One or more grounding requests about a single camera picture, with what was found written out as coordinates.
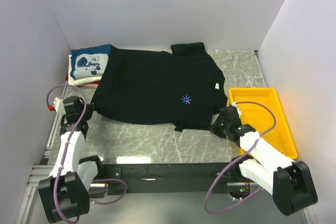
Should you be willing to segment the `black t shirt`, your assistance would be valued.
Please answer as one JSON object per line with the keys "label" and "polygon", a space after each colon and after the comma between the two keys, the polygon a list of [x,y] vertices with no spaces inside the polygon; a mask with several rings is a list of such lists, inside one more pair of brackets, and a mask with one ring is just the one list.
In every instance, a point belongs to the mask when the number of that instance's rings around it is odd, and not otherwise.
{"label": "black t shirt", "polygon": [[131,124],[207,130],[227,104],[225,77],[202,42],[170,51],[113,47],[91,102],[95,111]]}

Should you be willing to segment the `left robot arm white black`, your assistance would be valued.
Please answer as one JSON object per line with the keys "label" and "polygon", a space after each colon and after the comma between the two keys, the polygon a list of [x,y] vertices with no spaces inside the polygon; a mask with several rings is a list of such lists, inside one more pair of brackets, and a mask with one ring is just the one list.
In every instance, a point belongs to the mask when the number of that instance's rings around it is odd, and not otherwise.
{"label": "left robot arm white black", "polygon": [[80,158],[93,106],[71,96],[55,99],[54,107],[62,115],[61,145],[52,171],[38,184],[38,192],[49,223],[64,219],[76,222],[89,212],[91,183],[99,183],[105,176],[97,155]]}

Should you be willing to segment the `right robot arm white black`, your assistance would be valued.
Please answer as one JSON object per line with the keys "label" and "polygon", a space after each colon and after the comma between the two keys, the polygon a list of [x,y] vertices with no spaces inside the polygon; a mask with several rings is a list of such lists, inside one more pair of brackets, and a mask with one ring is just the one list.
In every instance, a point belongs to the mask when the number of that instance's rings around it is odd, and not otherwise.
{"label": "right robot arm white black", "polygon": [[285,156],[249,124],[242,124],[240,109],[236,104],[221,108],[211,132],[228,138],[244,150],[226,165],[211,184],[205,200],[222,176],[230,170],[235,181],[245,178],[255,182],[273,198],[278,210],[285,216],[303,210],[318,202],[318,195],[309,166],[303,161],[294,161]]}

